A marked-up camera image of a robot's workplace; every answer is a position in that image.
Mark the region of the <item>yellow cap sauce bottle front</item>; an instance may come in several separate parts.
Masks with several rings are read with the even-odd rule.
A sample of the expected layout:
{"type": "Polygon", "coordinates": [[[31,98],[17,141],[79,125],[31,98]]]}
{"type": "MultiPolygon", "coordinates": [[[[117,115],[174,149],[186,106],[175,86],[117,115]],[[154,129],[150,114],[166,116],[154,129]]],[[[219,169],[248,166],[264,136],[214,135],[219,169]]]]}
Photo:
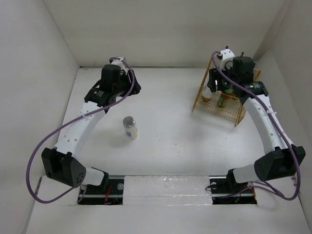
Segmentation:
{"type": "Polygon", "coordinates": [[[233,93],[232,89],[227,89],[227,90],[222,91],[217,101],[217,105],[219,107],[226,107],[227,102],[230,99],[230,96],[232,95],[232,93],[233,93]]]}

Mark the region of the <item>silver lid shaker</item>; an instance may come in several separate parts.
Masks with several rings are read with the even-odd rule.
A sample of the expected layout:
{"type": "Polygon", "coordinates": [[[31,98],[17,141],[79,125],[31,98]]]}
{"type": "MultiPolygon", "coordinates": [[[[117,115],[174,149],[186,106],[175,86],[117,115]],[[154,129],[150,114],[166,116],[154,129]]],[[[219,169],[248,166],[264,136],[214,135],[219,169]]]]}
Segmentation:
{"type": "Polygon", "coordinates": [[[138,136],[136,121],[132,116],[127,116],[123,119],[123,126],[126,136],[130,139],[136,139],[138,136]]]}
{"type": "Polygon", "coordinates": [[[201,96],[203,101],[209,102],[212,99],[213,95],[214,95],[214,92],[210,90],[209,82],[206,82],[206,84],[203,87],[202,96],[201,96]]]}

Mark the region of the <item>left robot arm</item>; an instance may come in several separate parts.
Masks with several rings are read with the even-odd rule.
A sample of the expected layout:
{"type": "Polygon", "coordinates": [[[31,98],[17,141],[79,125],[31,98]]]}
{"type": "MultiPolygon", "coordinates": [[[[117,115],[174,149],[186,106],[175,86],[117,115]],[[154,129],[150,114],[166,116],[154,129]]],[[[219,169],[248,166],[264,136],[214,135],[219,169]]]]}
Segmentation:
{"type": "Polygon", "coordinates": [[[84,98],[78,121],[70,125],[63,139],[52,149],[43,150],[41,158],[47,177],[73,188],[89,185],[97,193],[106,192],[108,173],[83,166],[79,156],[93,129],[117,103],[117,98],[138,94],[140,90],[133,70],[119,58],[104,65],[100,80],[84,98]]]}

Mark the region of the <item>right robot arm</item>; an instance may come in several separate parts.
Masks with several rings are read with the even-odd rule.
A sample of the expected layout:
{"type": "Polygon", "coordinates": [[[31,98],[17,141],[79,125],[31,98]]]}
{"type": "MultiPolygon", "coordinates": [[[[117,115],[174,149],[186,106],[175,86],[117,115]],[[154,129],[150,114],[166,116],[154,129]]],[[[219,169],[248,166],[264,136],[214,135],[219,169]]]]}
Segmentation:
{"type": "Polygon", "coordinates": [[[306,152],[302,146],[295,146],[284,132],[271,107],[265,85],[254,81],[254,61],[250,57],[234,57],[216,51],[212,62],[214,68],[209,70],[208,88],[211,92],[229,89],[234,92],[251,116],[264,148],[264,156],[253,164],[228,171],[226,188],[237,193],[250,182],[261,181],[269,186],[270,180],[297,176],[297,194],[301,182],[299,166],[306,152]]]}

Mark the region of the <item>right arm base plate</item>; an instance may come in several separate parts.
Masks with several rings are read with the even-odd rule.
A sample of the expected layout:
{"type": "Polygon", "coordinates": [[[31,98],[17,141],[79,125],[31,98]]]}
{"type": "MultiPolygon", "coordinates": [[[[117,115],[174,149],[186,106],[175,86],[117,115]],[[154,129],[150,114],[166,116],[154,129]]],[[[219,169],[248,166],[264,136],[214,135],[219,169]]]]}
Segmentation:
{"type": "Polygon", "coordinates": [[[209,183],[205,190],[211,193],[213,205],[257,204],[252,183],[230,185],[226,176],[209,176],[209,183]]]}

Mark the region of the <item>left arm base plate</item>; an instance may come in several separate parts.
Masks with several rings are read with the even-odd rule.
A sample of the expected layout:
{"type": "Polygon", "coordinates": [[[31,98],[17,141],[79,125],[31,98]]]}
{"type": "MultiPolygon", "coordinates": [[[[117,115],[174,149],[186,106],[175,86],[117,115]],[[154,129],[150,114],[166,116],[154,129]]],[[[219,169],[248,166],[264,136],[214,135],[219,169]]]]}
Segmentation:
{"type": "Polygon", "coordinates": [[[80,188],[79,205],[122,205],[124,177],[109,178],[108,186],[103,191],[97,186],[87,185],[80,188]]]}

